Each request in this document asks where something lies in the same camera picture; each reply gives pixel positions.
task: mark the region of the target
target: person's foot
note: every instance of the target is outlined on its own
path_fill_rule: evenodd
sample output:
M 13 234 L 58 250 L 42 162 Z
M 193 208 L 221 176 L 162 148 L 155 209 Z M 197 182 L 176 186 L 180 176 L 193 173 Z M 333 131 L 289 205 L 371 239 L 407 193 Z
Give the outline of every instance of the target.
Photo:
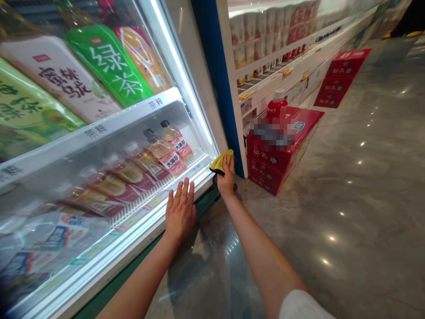
M 414 38 L 415 36 L 421 35 L 423 31 L 415 31 L 406 35 L 406 38 Z

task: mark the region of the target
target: refrigerator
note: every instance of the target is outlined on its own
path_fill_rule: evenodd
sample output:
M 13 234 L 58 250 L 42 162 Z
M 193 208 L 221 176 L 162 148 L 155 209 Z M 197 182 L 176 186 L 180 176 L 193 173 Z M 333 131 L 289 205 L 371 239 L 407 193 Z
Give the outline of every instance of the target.
M 251 123 L 266 117 L 274 91 L 283 89 L 289 106 L 311 107 L 308 77 L 321 73 L 320 81 L 310 79 L 320 86 L 332 57 L 369 25 L 381 2 L 192 1 L 238 175 L 248 177 L 246 137 Z
M 0 8 L 2 308 L 95 316 L 163 233 L 169 190 L 194 181 L 198 217 L 219 196 L 228 145 L 191 3 Z

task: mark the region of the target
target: right hand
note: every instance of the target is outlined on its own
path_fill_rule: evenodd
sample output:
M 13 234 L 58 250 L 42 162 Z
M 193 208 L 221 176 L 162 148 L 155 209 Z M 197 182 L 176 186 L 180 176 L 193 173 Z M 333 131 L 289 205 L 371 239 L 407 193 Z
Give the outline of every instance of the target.
M 230 159 L 230 166 L 227 165 L 227 155 L 223 158 L 224 176 L 218 175 L 217 186 L 221 196 L 224 198 L 232 197 L 235 195 L 233 191 L 233 181 L 235 175 L 235 157 Z

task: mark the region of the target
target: gray tile floor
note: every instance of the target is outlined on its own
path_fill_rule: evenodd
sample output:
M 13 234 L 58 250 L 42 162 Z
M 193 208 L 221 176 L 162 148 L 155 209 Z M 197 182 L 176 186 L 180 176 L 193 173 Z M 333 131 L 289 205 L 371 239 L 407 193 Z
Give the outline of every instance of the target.
M 338 109 L 273 197 L 239 194 L 312 295 L 337 318 L 425 317 L 425 40 L 372 40 Z M 148 318 L 265 318 L 218 201 L 166 274 Z

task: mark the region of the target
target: green label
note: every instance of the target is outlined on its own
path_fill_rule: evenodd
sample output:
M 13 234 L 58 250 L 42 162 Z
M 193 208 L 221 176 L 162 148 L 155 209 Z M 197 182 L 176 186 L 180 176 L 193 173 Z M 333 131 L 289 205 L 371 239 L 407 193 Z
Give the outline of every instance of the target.
M 123 107 L 153 96 L 115 33 L 97 24 L 71 29 L 65 39 Z
M 74 113 L 2 59 L 0 123 L 39 144 L 85 126 Z

